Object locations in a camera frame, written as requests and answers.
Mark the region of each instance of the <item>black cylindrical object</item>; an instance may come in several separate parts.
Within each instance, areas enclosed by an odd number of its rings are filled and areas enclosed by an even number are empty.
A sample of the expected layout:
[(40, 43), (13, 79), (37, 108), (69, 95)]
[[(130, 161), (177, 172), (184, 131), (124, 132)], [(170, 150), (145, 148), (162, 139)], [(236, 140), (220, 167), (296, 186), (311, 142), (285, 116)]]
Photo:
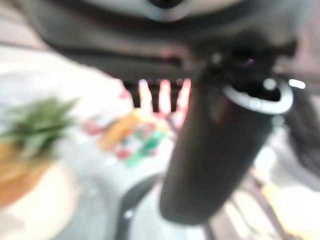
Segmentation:
[(293, 103), (286, 82), (264, 86), (237, 89), (208, 81), (192, 88), (161, 193), (165, 219), (203, 223), (235, 189), (272, 131), (274, 117)]

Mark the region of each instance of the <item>orange object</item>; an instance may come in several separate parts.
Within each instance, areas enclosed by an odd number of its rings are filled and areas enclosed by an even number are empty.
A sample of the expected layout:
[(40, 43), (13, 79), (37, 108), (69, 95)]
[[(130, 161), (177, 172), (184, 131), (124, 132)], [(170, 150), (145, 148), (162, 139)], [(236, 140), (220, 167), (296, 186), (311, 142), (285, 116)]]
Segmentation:
[(27, 165), (25, 162), (0, 163), (0, 207), (13, 204), (38, 185), (51, 162)]

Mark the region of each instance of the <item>green object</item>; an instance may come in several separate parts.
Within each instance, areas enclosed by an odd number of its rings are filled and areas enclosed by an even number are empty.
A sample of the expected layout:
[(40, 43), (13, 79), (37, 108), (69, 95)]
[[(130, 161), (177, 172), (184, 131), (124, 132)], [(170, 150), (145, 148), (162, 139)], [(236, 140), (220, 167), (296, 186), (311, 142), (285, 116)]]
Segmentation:
[(161, 140), (166, 136), (163, 131), (155, 131), (152, 133), (149, 140), (145, 145), (135, 154), (131, 155), (125, 161), (125, 164), (129, 167), (135, 167), (141, 161), (143, 161), (147, 156), (149, 156), (160, 144)]
[(10, 109), (6, 116), (10, 129), (0, 138), (17, 147), (20, 159), (50, 157), (54, 143), (63, 136), (62, 131), (74, 123), (67, 113), (75, 103), (76, 100), (61, 103), (49, 97)]

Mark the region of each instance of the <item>finger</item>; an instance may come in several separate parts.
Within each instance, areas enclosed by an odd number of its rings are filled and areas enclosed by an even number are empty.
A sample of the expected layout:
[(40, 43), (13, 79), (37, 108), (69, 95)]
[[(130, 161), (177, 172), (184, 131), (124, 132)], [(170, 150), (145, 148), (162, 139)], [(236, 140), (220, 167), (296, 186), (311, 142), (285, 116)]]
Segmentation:
[(176, 103), (177, 112), (186, 112), (188, 110), (190, 89), (191, 89), (191, 80), (189, 78), (186, 78), (183, 82), (181, 91), (177, 99), (177, 103)]
[(190, 79), (187, 78), (183, 82), (183, 86), (181, 88), (181, 91), (177, 99), (176, 112), (172, 115), (172, 122), (175, 128), (178, 128), (178, 129), (181, 128), (181, 126), (185, 121), (186, 114), (188, 111), (190, 88), (191, 88), (191, 81)]
[(168, 80), (162, 80), (159, 91), (159, 112), (167, 116), (171, 112), (171, 86)]
[(140, 94), (140, 106), (141, 109), (148, 114), (152, 114), (152, 98), (148, 87), (148, 83), (145, 79), (139, 81), (139, 94)]

